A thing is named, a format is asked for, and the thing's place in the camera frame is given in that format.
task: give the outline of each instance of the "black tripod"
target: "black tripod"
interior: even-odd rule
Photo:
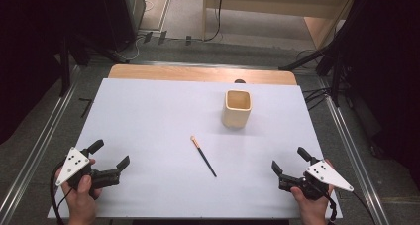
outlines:
[[[59,38],[59,55],[61,65],[61,93],[63,96],[70,87],[70,66],[68,55],[71,54],[79,65],[88,65],[90,58],[85,47],[90,47],[99,54],[109,58],[115,63],[123,63],[102,46],[89,38],[79,34],[76,30],[77,22],[72,6],[77,4],[74,0],[48,0],[46,8],[52,18],[52,27],[56,29]]]
[[[334,40],[329,45],[309,56],[298,60],[297,62],[294,62],[287,66],[281,66],[278,69],[294,70],[299,66],[302,66],[303,64],[322,56],[321,61],[316,67],[316,72],[320,76],[325,76],[333,68],[334,74],[330,96],[335,105],[338,107],[338,91],[340,77],[343,73],[344,68],[344,53],[346,52],[346,41],[348,40],[349,33],[351,32],[352,27],[360,21],[359,15],[365,7],[365,5],[367,4],[367,2],[368,0],[355,0],[345,24],[338,31],[337,35],[334,37]]]

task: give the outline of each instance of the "hand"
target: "hand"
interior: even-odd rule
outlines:
[[[328,193],[333,192],[333,185],[330,185],[328,188]],[[328,199],[326,197],[321,197],[318,200],[310,200],[303,195],[302,190],[298,187],[290,188],[290,192],[293,194],[294,199],[296,199],[297,204],[299,205],[300,218],[303,225],[325,225],[325,212],[328,206]]]
[[[95,164],[94,159],[90,159],[91,164]],[[58,177],[61,169],[57,171],[55,177]],[[96,202],[89,195],[89,189],[92,186],[92,179],[90,175],[85,175],[78,185],[77,191],[72,189],[67,182],[61,185],[64,194],[70,193],[65,198],[70,212],[69,225],[85,225],[93,224],[96,218]],[[99,197],[102,189],[95,189],[95,197]]]

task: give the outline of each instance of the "pen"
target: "pen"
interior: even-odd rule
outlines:
[[[211,170],[211,172],[213,173],[213,175],[215,177],[217,177],[216,173],[213,171],[213,169],[211,168],[209,162],[207,161],[206,156],[204,156],[203,151],[201,151],[200,145],[198,145],[197,140],[195,140],[195,137],[194,136],[191,136],[191,141],[194,143],[195,147],[198,149],[198,152],[200,152],[201,157],[204,159],[204,162],[206,162],[206,164],[207,164],[207,167],[209,167],[210,170]]]

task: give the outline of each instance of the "wooden cup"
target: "wooden cup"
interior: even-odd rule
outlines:
[[[225,95],[222,122],[229,128],[243,128],[252,109],[251,95],[244,90],[228,90]]]

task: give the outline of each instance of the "white tabletop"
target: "white tabletop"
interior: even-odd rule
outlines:
[[[229,89],[252,95],[244,129],[222,124]],[[94,169],[114,169],[126,155],[131,159],[120,184],[103,189],[98,217],[296,218],[297,204],[278,189],[271,162],[301,177],[309,164],[296,153],[298,147],[323,158],[299,86],[104,79],[76,147],[98,139],[105,146],[91,156]],[[68,217],[66,204],[60,214]],[[342,217],[339,205],[337,217]]]

